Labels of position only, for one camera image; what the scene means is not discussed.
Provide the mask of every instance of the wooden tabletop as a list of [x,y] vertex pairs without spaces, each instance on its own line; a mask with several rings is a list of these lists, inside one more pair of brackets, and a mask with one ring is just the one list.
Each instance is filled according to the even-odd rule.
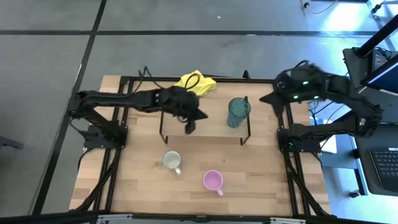
[[[119,80],[120,76],[104,76],[100,91],[117,92]],[[173,83],[159,84],[168,87]],[[143,82],[139,90],[153,88],[157,87],[152,82]],[[200,98],[199,108],[209,118],[198,121],[197,129],[190,136],[183,134],[183,124],[172,121],[172,117],[165,119],[168,144],[164,144],[159,135],[160,113],[130,109],[127,144],[121,153],[111,211],[292,215],[284,159],[276,138],[278,121],[272,107],[258,100],[271,91],[271,85],[263,83],[217,83],[216,90]],[[239,138],[247,132],[246,121],[233,130],[227,127],[226,116],[229,100],[244,96],[248,96],[251,104],[251,138],[240,146]],[[291,107],[295,123],[310,124],[307,104],[292,103]],[[113,112],[113,108],[96,110],[108,119]],[[170,150],[181,155],[181,176],[162,164],[162,156]],[[100,176],[103,155],[104,149],[95,149],[83,158],[70,208],[79,206],[93,190]],[[300,156],[306,186],[323,209],[330,212],[319,161],[311,154]],[[203,175],[211,169],[223,175],[222,197],[203,185]],[[107,188],[104,188],[100,208],[104,208]],[[303,212],[297,186],[296,195],[299,211]]]

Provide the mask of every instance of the glass cup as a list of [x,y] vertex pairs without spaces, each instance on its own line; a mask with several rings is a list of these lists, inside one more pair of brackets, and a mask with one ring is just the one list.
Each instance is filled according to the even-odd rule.
[[250,103],[245,98],[234,98],[228,105],[227,124],[231,128],[237,128],[251,111]]

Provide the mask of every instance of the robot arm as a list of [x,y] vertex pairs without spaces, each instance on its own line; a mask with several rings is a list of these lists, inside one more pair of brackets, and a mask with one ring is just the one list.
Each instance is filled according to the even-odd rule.
[[303,142],[308,142],[308,139],[319,142],[334,134],[368,137],[372,135],[381,120],[380,106],[373,105],[365,97],[353,91],[348,78],[323,72],[313,64],[306,63],[281,72],[273,86],[274,91],[260,98],[260,101],[271,104],[276,115],[282,114],[287,103],[301,103],[314,99],[330,99],[336,103],[343,103],[355,114],[331,124],[318,126],[293,124],[288,132],[284,131],[284,138],[287,138],[286,142],[290,149],[291,146],[295,146],[292,151],[302,151]]
[[95,131],[80,131],[86,141],[98,142],[98,135],[107,142],[119,143],[125,141],[126,130],[120,127],[117,121],[108,121],[97,113],[97,106],[120,106],[135,108],[145,113],[163,111],[185,119],[185,132],[195,130],[195,121],[205,119],[207,115],[198,109],[199,99],[196,94],[186,89],[172,86],[135,93],[100,93],[97,91],[81,91],[75,95],[69,108],[72,119],[83,118],[96,126]]

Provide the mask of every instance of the computer monitor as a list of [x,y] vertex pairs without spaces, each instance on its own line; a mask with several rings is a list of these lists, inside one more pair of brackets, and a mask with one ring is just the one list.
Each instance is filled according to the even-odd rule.
[[369,74],[361,84],[398,96],[398,55]]

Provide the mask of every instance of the screen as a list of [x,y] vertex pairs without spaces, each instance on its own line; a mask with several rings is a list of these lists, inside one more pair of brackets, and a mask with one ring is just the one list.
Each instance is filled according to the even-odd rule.
[[382,90],[398,93],[398,62],[368,81]]

